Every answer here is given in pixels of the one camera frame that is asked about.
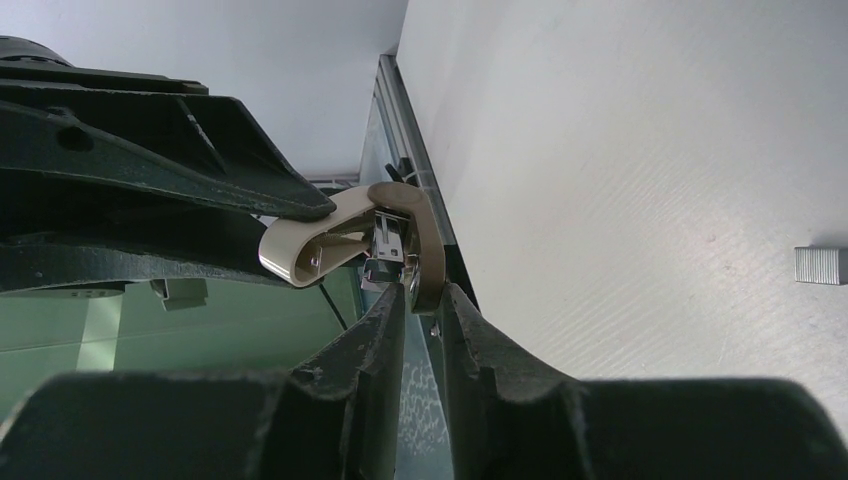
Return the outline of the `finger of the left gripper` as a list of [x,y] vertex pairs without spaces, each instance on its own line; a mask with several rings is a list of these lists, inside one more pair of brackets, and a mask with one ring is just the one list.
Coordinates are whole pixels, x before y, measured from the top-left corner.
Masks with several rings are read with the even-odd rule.
[[206,207],[118,217],[7,209],[1,214],[1,291],[172,279],[285,287],[260,265],[264,231],[249,214]]
[[335,210],[240,100],[160,75],[3,63],[1,166],[305,222]]

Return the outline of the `small brown stapler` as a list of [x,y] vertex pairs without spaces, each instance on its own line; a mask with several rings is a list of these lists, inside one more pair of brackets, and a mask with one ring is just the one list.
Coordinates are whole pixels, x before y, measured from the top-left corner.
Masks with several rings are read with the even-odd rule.
[[260,264],[301,288],[363,256],[366,288],[399,283],[408,289],[412,312],[435,311],[446,280],[446,259],[425,191],[381,182],[342,191],[330,200],[336,210],[320,221],[272,222],[259,243]]

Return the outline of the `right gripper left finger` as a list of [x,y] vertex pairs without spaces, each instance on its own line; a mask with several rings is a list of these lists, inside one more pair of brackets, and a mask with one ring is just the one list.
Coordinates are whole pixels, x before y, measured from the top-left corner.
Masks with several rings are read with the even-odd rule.
[[56,376],[3,424],[5,479],[390,479],[405,293],[292,370]]

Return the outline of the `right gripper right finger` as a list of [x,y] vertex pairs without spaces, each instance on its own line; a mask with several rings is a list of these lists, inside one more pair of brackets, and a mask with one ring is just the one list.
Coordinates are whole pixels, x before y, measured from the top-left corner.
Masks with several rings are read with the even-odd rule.
[[484,319],[440,306],[458,479],[843,479],[847,450],[813,396],[779,379],[578,380]]

